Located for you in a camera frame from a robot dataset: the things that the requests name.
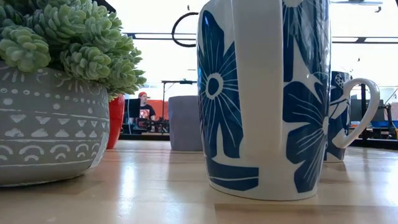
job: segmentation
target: red planter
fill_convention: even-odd
[[[124,116],[124,95],[109,102],[109,141],[107,149],[113,149],[119,139]]]

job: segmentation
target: white mug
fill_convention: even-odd
[[[358,84],[369,87],[371,99],[361,122],[349,133],[350,91]],[[365,78],[350,80],[348,73],[337,71],[331,73],[330,88],[328,144],[323,160],[343,162],[347,146],[361,134],[376,114],[380,102],[380,91],[371,80]]]
[[[260,200],[316,194],[328,131],[326,0],[212,0],[198,94],[210,185]]]

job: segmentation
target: computer monitor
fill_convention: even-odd
[[[366,100],[366,107],[369,105],[369,100]],[[362,102],[359,99],[351,99],[351,110],[350,110],[350,120],[351,121],[361,121],[362,120]],[[384,118],[384,101],[380,100],[379,108],[374,115],[372,121],[385,121]]]
[[[140,99],[124,100],[124,117],[139,118],[140,106],[141,106]]]

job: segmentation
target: blue flower pattern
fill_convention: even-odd
[[[210,180],[233,190],[249,190],[258,186],[257,167],[228,166],[213,160],[218,147],[223,156],[239,159],[243,139],[242,119],[238,92],[235,46],[232,43],[224,53],[224,32],[209,11],[203,12],[203,49],[198,45],[198,94],[201,131]],[[222,146],[217,132],[221,129]]]
[[[343,98],[343,85],[349,81],[349,74],[343,72],[331,73],[330,90],[330,118],[328,128],[328,145],[326,147],[324,161],[327,160],[328,153],[334,155],[339,160],[343,159],[345,149],[340,149],[332,142],[333,138],[344,129],[345,134],[349,131],[349,99]]]
[[[299,165],[294,173],[299,193],[309,192],[316,186],[327,140],[330,92],[328,6],[327,0],[283,1],[283,120],[297,127],[288,133],[286,156],[291,163]],[[308,76],[317,78],[315,83],[294,79],[294,42]]]

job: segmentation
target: black t-shirt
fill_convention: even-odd
[[[151,105],[145,105],[140,107],[139,117],[144,119],[150,119],[150,117],[155,116],[155,110]]]

